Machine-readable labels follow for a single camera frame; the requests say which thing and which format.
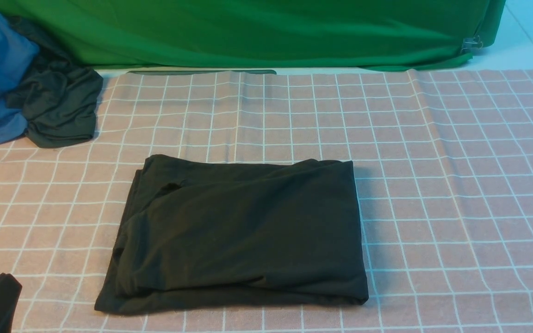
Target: folded t-shirt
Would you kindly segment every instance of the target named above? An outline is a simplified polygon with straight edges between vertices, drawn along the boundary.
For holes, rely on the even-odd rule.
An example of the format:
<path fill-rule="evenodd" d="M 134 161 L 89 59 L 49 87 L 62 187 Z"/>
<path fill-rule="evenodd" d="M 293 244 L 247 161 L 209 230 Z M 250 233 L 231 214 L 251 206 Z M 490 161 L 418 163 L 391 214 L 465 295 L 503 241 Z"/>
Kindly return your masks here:
<path fill-rule="evenodd" d="M 95 309 L 361 305 L 368 299 L 352 162 L 137 171 Z"/>

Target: metal clip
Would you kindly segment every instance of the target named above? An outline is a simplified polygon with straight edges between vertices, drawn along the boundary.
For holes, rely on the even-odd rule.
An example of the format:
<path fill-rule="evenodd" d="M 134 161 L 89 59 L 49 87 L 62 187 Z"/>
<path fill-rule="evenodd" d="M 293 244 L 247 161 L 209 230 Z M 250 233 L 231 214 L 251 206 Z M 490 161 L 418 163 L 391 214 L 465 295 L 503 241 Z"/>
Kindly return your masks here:
<path fill-rule="evenodd" d="M 464 38 L 462 42 L 462 53 L 469 52 L 472 49 L 482 49 L 484 46 L 483 41 L 480 40 L 480 36 L 472 38 Z"/>

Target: white floor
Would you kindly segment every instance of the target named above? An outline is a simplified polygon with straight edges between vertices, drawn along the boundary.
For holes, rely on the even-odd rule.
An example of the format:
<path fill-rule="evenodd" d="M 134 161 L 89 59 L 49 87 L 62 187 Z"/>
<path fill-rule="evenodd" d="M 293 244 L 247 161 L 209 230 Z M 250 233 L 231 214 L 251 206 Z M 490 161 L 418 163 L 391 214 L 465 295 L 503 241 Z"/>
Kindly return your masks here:
<path fill-rule="evenodd" d="M 459 69 L 533 69 L 533 0 L 508 0 L 495 44 L 478 50 L 475 57 Z M 359 68 L 273 68 L 273 70 L 278 74 L 366 72 L 366 70 Z M 101 70 L 100 73 L 104 76 L 114 76 L 127 71 Z"/>

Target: pink grid mat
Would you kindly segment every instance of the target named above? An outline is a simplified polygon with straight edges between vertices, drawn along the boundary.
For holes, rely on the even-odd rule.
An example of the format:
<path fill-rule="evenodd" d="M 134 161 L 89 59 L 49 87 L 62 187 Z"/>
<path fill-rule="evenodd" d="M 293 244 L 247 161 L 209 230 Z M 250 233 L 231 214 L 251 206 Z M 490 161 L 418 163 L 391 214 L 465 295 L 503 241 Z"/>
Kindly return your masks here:
<path fill-rule="evenodd" d="M 19 332 L 533 333 L 533 71 L 108 80 L 93 143 L 0 146 Z M 361 308 L 93 311 L 135 169 L 354 160 Z"/>

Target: green fabric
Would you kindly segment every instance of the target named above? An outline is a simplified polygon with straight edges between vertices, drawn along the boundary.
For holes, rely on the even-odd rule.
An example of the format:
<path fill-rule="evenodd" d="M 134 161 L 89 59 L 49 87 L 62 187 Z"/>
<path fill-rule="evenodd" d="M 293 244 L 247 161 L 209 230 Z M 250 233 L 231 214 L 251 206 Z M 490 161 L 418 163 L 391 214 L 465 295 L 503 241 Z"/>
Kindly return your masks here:
<path fill-rule="evenodd" d="M 92 66 L 383 70 L 461 65 L 504 0 L 0 0 Z M 490 15 L 490 23 L 485 22 Z"/>

